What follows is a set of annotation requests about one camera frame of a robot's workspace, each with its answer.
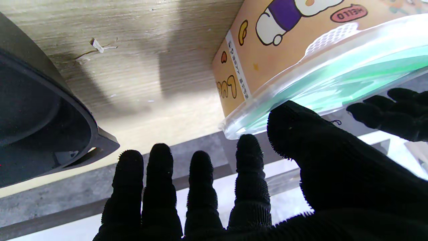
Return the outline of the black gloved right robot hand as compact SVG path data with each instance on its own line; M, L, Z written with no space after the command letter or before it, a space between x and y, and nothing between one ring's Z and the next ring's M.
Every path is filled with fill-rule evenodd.
M185 229L177 214L168 145L153 146L143 185L143 157L124 151L95 241L426 241L427 181L356 136L295 102L269 114L274 151L300 168L313 212L272 225L263 152L254 135L237 142L234 208L224 228L213 166L193 154Z

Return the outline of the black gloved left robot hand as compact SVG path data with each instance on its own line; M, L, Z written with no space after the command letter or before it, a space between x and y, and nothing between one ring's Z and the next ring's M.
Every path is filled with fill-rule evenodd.
M428 140L428 92L393 88L387 97L375 95L346 110L368 128L412 142Z

